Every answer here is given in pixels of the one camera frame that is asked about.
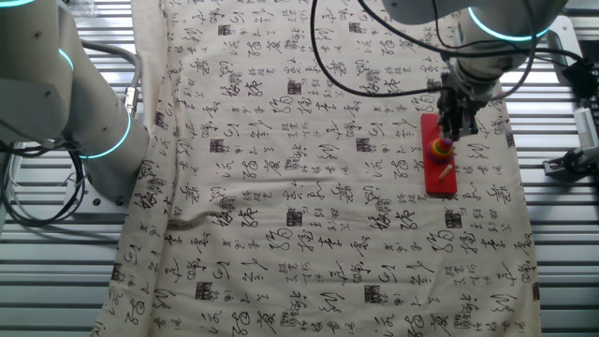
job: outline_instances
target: red block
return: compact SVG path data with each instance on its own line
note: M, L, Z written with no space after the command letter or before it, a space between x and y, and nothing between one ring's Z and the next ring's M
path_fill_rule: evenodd
M437 125L439 115L436 113L423 113L420 117L422 128L422 154L424 156L424 184L426 191L431 195L455 195L458 193L458 183L456 182L456 163L453 155L449 161L443 165L439 165L429 158L426 148L441 134L441 126ZM448 165L454 168L449 171L443 180L439 180L439 176Z

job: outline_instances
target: table surface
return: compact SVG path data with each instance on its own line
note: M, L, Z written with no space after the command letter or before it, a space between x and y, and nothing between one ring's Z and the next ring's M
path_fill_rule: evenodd
M79 22L83 38L135 51L128 0L97 0L99 15ZM599 20L572 19L580 38L599 37ZM117 93L132 78L119 58L89 52ZM514 85L523 68L502 78ZM143 113L143 98L139 113ZM593 179L564 184L546 178L541 162L579 145L569 88L552 65L537 62L526 85L507 99L520 172L533 225L544 337L599 336L599 214ZM23 159L20 199L33 215L52 216L70 172L65 152ZM33 231L7 219L0 237L0 335L88 336L105 298L122 221L98 213L55 230Z

